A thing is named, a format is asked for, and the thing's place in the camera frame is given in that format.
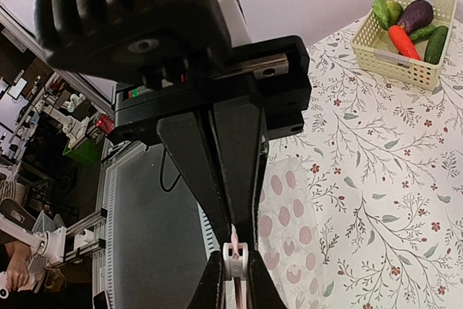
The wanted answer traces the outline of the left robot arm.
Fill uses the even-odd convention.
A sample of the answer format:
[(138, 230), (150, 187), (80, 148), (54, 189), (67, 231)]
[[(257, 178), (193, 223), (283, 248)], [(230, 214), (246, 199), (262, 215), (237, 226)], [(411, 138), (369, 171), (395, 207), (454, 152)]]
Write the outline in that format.
[(258, 244), (271, 140), (303, 130), (309, 56), (252, 43), (239, 0), (35, 0), (52, 67), (117, 83), (110, 139), (162, 144), (219, 242)]

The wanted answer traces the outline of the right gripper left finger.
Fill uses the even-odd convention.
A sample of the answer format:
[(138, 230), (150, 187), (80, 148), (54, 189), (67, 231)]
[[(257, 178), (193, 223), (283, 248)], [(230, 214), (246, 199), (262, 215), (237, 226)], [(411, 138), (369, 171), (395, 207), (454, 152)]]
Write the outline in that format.
[(213, 251), (205, 265), (188, 309), (225, 308), (225, 265), (222, 253)]

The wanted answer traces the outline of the clear zip top bag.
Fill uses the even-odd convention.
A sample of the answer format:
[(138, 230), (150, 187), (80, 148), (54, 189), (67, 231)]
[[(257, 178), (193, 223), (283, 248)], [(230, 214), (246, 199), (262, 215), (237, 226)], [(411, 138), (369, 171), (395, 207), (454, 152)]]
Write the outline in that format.
[(258, 250), (287, 308), (322, 308), (325, 279), (315, 208), (296, 158), (268, 164), (258, 206)]

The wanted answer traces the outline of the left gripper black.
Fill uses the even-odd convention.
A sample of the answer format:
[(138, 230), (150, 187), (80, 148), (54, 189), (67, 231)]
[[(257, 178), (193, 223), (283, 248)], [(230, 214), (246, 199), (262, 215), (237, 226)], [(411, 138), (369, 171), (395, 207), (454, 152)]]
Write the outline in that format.
[[(215, 235), (228, 237), (232, 222), (256, 250), (266, 131), (278, 139), (304, 127), (311, 87), (302, 39), (235, 47), (218, 0), (35, 0), (34, 22), (48, 65), (116, 83), (109, 140), (161, 139)], [(223, 101), (246, 78), (263, 107)], [(214, 103), (216, 142), (208, 112), (197, 111)]]

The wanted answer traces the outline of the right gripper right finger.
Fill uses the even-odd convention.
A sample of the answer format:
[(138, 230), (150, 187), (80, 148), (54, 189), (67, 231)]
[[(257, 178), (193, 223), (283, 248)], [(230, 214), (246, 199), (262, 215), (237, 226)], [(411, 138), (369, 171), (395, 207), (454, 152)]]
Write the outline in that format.
[(257, 250), (250, 251), (248, 258), (247, 307), (252, 309), (286, 309), (263, 258)]

